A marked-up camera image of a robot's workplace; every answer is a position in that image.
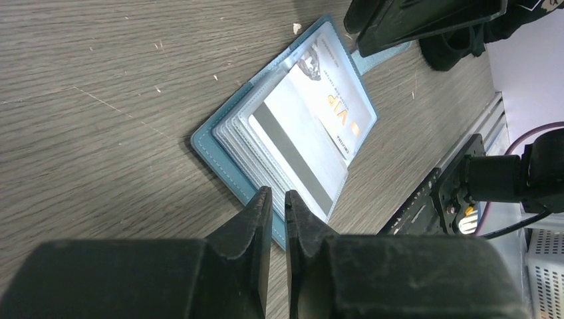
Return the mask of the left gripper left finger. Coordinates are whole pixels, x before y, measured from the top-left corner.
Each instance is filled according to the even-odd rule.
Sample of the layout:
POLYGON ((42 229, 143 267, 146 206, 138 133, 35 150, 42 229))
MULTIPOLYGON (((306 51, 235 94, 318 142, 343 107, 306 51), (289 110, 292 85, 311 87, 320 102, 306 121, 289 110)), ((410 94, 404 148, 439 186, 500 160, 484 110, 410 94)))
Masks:
POLYGON ((43 243, 1 298, 1 317, 264 318, 272 201, 260 188, 202 239, 43 243))

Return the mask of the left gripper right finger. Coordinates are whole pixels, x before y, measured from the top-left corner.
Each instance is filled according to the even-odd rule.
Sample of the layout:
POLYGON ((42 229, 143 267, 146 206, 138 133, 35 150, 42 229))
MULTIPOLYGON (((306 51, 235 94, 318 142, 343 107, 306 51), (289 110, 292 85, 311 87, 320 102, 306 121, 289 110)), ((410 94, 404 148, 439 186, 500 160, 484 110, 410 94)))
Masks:
POLYGON ((527 318, 498 252, 449 235, 334 231, 285 195, 291 318, 527 318))

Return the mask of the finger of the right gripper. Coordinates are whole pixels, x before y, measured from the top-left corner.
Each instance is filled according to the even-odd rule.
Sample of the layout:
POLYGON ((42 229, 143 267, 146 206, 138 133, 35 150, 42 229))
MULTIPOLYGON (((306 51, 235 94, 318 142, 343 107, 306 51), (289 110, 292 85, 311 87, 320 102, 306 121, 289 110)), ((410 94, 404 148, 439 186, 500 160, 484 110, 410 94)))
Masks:
POLYGON ((385 1, 388 10, 383 20, 356 38, 356 49, 362 57, 405 42, 492 21, 507 10, 507 1, 385 1))
POLYGON ((383 20, 387 10, 385 0, 354 0, 344 17, 345 30, 349 34, 366 33, 383 20))

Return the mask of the black and white card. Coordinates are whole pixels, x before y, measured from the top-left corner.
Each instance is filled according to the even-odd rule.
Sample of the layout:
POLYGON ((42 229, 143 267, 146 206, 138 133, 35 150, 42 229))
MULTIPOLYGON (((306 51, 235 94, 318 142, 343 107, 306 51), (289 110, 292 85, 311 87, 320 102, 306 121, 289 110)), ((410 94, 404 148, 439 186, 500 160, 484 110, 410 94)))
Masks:
POLYGON ((320 121, 281 72, 248 122, 269 158, 310 210, 327 221, 348 176, 348 169, 320 121))

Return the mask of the blue leather card holder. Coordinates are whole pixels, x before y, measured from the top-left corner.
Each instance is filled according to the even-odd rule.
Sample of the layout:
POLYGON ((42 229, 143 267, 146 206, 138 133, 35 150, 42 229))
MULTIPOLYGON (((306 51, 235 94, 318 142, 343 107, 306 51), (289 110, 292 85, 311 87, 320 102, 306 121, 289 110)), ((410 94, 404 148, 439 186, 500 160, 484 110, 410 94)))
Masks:
MULTIPOLYGON (((280 55, 243 84, 194 132, 190 139, 193 149, 243 204, 249 203, 260 187, 271 188, 273 194, 271 236, 280 247, 286 245, 284 196, 288 190, 284 190, 284 187, 288 183, 281 169, 269 158, 265 146, 251 129, 248 118, 263 101, 263 94, 269 92, 269 83, 281 72, 289 74, 289 70, 304 51, 303 43, 327 21, 333 24, 344 48, 350 54, 353 66, 369 98, 363 80, 364 74, 410 47, 410 43, 402 43, 379 53, 362 57, 358 51, 348 50, 333 18, 330 15, 324 15, 299 35, 280 55)), ((373 102, 372 105, 376 111, 377 121, 378 111, 373 102)), ((346 162, 339 150, 338 152, 349 174, 349 166, 354 159, 346 162)))

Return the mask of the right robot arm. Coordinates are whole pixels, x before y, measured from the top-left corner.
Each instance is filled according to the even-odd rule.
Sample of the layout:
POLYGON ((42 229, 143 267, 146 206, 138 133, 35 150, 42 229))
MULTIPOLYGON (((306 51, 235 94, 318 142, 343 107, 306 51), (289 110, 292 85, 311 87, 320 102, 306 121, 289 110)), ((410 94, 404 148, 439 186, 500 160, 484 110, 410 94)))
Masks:
MULTIPOLYGON (((467 56, 481 56, 488 43, 562 8, 562 1, 353 1, 344 26, 357 34, 363 57, 417 41, 428 66, 447 72, 467 56)), ((461 176, 476 201, 523 203, 526 211, 540 213, 563 200, 563 168, 549 169, 537 152, 470 159, 461 176)))

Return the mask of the black garment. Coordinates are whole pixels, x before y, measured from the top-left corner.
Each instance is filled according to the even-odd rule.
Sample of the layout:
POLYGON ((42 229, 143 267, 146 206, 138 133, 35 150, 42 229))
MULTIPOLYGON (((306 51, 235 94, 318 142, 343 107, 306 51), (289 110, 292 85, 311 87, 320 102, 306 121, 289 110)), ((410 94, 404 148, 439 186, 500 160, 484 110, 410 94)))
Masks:
POLYGON ((504 15, 486 23, 420 39, 419 47, 429 67, 447 72, 469 54, 479 57, 485 44, 510 38, 518 28, 563 8, 558 0, 508 1, 504 15))

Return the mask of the aluminium frame rail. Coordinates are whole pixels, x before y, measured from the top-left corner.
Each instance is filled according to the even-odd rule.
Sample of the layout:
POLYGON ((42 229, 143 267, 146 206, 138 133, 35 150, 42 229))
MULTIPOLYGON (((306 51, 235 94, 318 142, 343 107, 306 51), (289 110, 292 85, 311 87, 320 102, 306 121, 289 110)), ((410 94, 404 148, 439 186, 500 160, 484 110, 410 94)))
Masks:
POLYGON ((511 141, 501 92, 496 92, 492 101, 454 145, 448 149, 446 155, 438 162, 436 167, 444 170, 473 134, 482 135, 482 145, 488 156, 501 156, 508 149, 511 141))

